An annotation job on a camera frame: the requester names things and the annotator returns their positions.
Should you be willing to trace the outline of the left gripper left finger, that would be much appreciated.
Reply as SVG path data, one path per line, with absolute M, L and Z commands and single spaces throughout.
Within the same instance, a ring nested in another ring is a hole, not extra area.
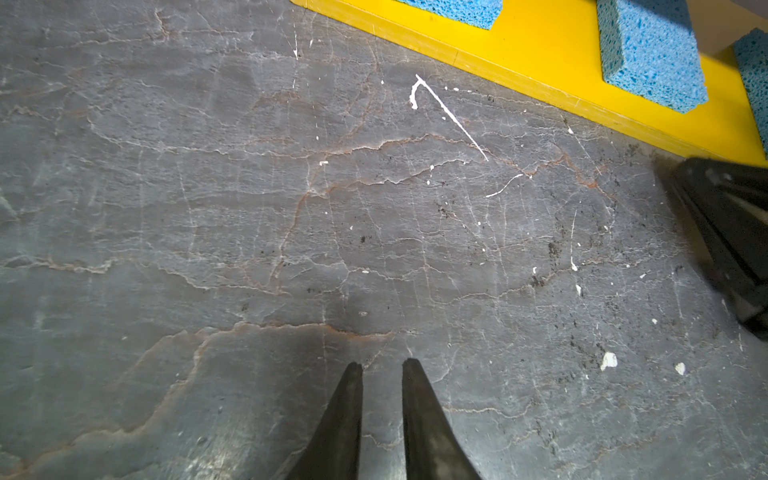
M 351 362 L 287 479 L 357 479 L 362 406 L 363 369 Z

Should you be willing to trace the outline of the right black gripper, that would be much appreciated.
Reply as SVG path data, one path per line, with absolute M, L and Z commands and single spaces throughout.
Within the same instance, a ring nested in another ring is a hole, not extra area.
M 739 323 L 767 328 L 767 170 L 689 158 L 673 187 L 692 216 L 716 282 L 733 299 Z

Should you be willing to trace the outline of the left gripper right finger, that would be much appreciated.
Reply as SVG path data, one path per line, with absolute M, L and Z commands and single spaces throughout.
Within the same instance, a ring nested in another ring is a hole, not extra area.
M 402 413 L 408 479 L 480 479 L 460 447 L 421 363 L 402 365 Z

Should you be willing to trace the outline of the blue sponge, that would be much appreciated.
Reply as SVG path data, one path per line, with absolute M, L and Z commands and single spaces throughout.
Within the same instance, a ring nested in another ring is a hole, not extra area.
M 687 2 L 596 2 L 603 80 L 678 113 L 708 101 Z
M 767 33 L 755 28 L 732 47 L 761 144 L 767 153 Z
M 502 0 L 400 0 L 400 2 L 483 30 L 492 28 L 503 9 Z

